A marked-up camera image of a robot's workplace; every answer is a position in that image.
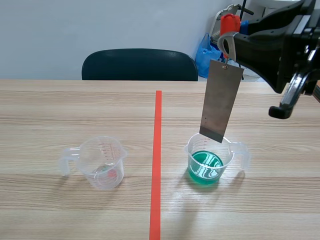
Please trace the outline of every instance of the black chair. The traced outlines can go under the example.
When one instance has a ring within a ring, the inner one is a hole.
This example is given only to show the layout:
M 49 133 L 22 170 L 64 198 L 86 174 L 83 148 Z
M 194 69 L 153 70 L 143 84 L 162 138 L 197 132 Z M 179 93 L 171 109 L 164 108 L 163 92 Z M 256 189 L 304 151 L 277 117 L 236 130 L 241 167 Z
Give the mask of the black chair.
M 198 81 L 195 61 L 182 52 L 129 48 L 92 53 L 83 80 Z

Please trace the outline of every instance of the plastic measuring cup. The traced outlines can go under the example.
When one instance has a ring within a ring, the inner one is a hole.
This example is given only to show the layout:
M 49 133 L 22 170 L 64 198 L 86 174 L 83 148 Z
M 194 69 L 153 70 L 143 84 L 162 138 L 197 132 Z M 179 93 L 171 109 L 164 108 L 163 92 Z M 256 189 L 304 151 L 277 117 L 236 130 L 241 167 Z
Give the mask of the plastic measuring cup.
M 184 147 L 188 154 L 188 172 L 200 184 L 213 184 L 219 181 L 229 164 L 241 160 L 241 168 L 250 166 L 251 155 L 247 146 L 240 142 L 230 142 L 225 137 L 222 143 L 199 133 L 193 135 Z
M 110 136 L 98 136 L 79 147 L 66 148 L 59 160 L 64 176 L 69 175 L 69 161 L 74 161 L 86 179 L 97 189 L 110 190 L 124 178 L 123 160 L 128 155 L 120 142 Z

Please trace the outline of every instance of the metal plate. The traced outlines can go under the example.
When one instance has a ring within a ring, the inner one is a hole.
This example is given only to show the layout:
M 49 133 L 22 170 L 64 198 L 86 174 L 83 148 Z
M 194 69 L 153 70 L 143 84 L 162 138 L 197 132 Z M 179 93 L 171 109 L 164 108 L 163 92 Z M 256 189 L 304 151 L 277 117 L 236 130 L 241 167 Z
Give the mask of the metal plate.
M 200 134 L 222 143 L 244 70 L 211 60 Z

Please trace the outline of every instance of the red line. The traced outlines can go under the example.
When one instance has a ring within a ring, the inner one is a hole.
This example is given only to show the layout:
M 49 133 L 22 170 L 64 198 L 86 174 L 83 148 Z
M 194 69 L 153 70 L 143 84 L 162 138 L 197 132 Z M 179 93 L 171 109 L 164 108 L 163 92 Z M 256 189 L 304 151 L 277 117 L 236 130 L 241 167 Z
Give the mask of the red line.
M 161 118 L 162 92 L 155 92 L 149 240 L 161 240 Z

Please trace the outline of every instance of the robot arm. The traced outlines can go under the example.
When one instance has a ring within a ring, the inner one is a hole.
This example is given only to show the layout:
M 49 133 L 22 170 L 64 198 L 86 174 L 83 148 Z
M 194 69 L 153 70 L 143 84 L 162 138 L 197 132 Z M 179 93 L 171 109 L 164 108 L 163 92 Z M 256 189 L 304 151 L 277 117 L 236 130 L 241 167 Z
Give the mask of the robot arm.
M 246 32 L 228 32 L 220 50 L 259 74 L 276 93 L 286 89 L 269 115 L 290 117 L 300 94 L 312 95 L 320 79 L 320 9 L 316 0 L 301 0 L 247 23 Z

